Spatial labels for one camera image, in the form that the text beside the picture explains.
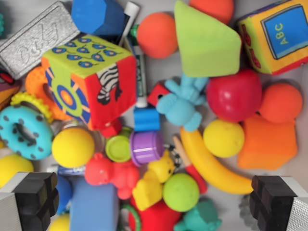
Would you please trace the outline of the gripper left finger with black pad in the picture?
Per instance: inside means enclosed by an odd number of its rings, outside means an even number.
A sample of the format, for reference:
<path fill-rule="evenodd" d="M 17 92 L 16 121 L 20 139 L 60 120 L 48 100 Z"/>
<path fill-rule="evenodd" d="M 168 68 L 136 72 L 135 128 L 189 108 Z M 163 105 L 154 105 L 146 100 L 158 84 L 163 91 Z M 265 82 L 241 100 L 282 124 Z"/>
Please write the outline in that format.
<path fill-rule="evenodd" d="M 2 231 L 46 231 L 59 206 L 54 172 L 17 172 L 0 189 Z"/>

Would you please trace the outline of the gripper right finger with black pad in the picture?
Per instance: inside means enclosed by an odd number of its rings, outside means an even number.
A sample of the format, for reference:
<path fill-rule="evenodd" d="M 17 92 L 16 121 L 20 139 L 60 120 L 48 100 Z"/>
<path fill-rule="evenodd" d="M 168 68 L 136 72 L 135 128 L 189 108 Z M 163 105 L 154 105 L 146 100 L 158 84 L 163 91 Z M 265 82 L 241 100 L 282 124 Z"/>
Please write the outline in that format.
<path fill-rule="evenodd" d="M 308 192 L 290 176 L 253 176 L 249 206 L 261 231 L 306 231 Z"/>

